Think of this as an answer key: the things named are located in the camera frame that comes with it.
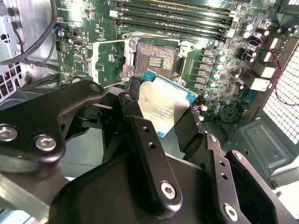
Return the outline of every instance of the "perforated metal grille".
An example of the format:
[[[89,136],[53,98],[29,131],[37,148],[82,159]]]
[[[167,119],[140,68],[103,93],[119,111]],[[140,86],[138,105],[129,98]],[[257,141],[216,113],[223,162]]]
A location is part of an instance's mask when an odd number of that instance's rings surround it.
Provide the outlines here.
[[[278,94],[287,103],[299,103],[299,47],[285,68],[277,89]],[[294,144],[298,143],[299,106],[280,103],[273,92],[263,110]]]
[[[0,74],[0,101],[7,98],[16,91],[16,87],[20,87],[22,70],[19,63],[10,64],[8,71]]]
[[[290,0],[290,1],[289,1],[289,5],[292,5],[292,6],[299,6],[299,0]]]

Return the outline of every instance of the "motherboard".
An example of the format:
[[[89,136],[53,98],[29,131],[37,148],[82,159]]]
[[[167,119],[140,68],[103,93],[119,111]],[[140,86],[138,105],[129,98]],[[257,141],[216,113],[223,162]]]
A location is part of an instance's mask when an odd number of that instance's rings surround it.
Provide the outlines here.
[[[147,70],[198,98],[201,120],[237,123],[276,70],[286,42],[275,0],[57,0],[62,84],[125,86]]]

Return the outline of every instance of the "red wire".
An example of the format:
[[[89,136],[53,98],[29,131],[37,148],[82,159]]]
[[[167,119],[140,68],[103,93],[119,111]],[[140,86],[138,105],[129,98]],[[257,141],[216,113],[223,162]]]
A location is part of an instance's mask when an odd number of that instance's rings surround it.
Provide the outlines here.
[[[272,54],[272,56],[273,56],[273,58],[274,58],[275,63],[276,63],[276,64],[278,65],[278,67],[279,67],[279,71],[280,71],[280,72],[279,72],[279,76],[277,77],[276,82],[275,82],[275,84],[274,84],[274,93],[275,93],[275,95],[276,95],[277,100],[278,100],[279,102],[281,102],[282,104],[285,104],[285,105],[288,105],[288,106],[299,106],[299,104],[289,104],[289,103],[287,103],[284,99],[282,99],[282,98],[279,96],[279,94],[278,94],[278,90],[277,90],[277,84],[278,84],[279,80],[281,79],[281,77],[282,77],[282,75],[283,75],[283,70],[282,70],[282,67],[281,67],[281,65],[280,65],[280,63],[279,63],[279,61],[278,61],[277,56],[274,54],[274,52],[272,51],[272,49],[271,49],[270,47],[268,47],[264,42],[262,42],[262,45],[264,45],[265,47],[268,48],[269,52]]]

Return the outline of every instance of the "bolt head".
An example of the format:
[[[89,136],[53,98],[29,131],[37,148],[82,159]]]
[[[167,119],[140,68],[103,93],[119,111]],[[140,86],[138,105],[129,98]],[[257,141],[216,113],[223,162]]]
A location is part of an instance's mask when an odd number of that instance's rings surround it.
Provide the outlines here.
[[[253,133],[258,133],[260,130],[257,127],[255,127],[252,131]]]
[[[242,160],[242,159],[243,159],[240,153],[235,152],[235,156],[236,156],[239,160]]]
[[[217,139],[216,139],[215,136],[213,136],[213,135],[210,135],[210,139],[211,139],[212,141],[214,141],[214,142],[217,141]]]
[[[41,136],[36,139],[36,147],[43,151],[51,151],[56,147],[56,141],[50,136]]]
[[[136,41],[130,40],[130,45],[135,46],[136,45]]]
[[[100,92],[100,88],[96,84],[90,84],[90,88],[96,92]]]
[[[18,136],[16,129],[10,126],[0,127],[0,141],[12,141]]]
[[[232,221],[234,221],[234,222],[238,221],[238,214],[232,206],[230,206],[229,204],[224,204],[223,208],[224,208],[224,211],[227,214],[227,216]]]
[[[132,72],[132,71],[128,71],[128,73],[127,73],[127,76],[128,77],[131,77],[131,76],[133,76],[134,75],[134,73]]]
[[[272,151],[272,152],[270,152],[270,155],[271,155],[272,157],[276,157],[276,156],[277,156],[277,152]]]
[[[176,196],[176,190],[170,183],[163,182],[161,184],[161,190],[168,199],[173,199]]]

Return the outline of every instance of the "black cable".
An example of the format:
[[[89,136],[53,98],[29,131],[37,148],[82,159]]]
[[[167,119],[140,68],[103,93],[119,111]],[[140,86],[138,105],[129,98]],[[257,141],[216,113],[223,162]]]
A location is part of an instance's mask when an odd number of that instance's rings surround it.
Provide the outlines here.
[[[55,46],[56,46],[56,34],[53,33],[53,39],[52,39],[52,45],[51,45],[50,53],[49,53],[49,55],[43,61],[41,61],[41,62],[34,62],[34,61],[31,61],[31,60],[29,60],[27,58],[25,58],[24,60],[26,62],[30,63],[30,64],[34,64],[35,66],[40,66],[40,65],[46,64],[50,60],[50,58],[51,58],[51,56],[53,54]]]
[[[26,61],[21,61],[21,63],[30,65],[30,63],[26,62]],[[43,68],[51,69],[53,71],[59,71],[59,68],[57,66],[51,65],[51,64],[41,64],[41,65],[38,65],[38,67],[43,67]]]
[[[35,84],[33,86],[24,85],[23,87],[20,88],[20,90],[21,91],[29,91],[29,90],[32,90],[32,89],[35,89],[35,88],[38,88],[38,87],[41,87],[41,86],[44,86],[44,85],[49,85],[49,84],[52,84],[52,83],[57,83],[59,81],[60,81],[60,78],[55,78],[55,79],[52,79],[52,80],[49,80],[49,81],[46,81],[46,82]]]
[[[18,41],[19,41],[19,45],[21,47],[21,53],[24,53],[24,45],[22,43],[22,39],[21,39],[18,31],[15,28],[13,28],[13,30],[14,30],[14,33],[15,33]],[[33,61],[30,61],[30,60],[25,58],[24,60],[21,61],[21,63],[27,64],[27,65],[34,64],[37,67],[44,67],[44,68],[47,68],[47,69],[51,69],[53,71],[59,71],[59,68],[57,66],[46,64],[46,62],[51,58],[51,56],[53,54],[54,47],[55,47],[55,42],[56,42],[56,35],[53,34],[53,41],[52,41],[52,46],[51,46],[50,53],[49,53],[48,57],[45,60],[43,60],[42,62],[33,62]]]
[[[225,137],[223,140],[219,140],[220,144],[227,142],[228,141],[227,131],[224,129],[224,127],[220,124],[219,121],[216,121],[215,123],[219,126],[221,132],[224,134],[224,137]]]
[[[27,91],[30,89],[34,89],[43,85],[48,85],[51,83],[56,83],[60,81],[60,74],[55,74],[51,76],[47,76],[45,78],[39,79],[33,83],[26,84],[20,88],[21,91]]]
[[[52,20],[51,23],[48,25],[46,30],[43,32],[41,37],[34,43],[30,48],[28,48],[24,53],[21,53],[20,55],[5,60],[1,61],[0,65],[9,65],[9,64],[14,64],[16,62],[19,62],[21,60],[24,60],[26,57],[30,56],[33,54],[45,41],[47,36],[52,32],[52,28],[55,26],[56,21],[57,21],[57,6],[56,6],[56,0],[50,0],[51,1],[51,9],[52,9]]]

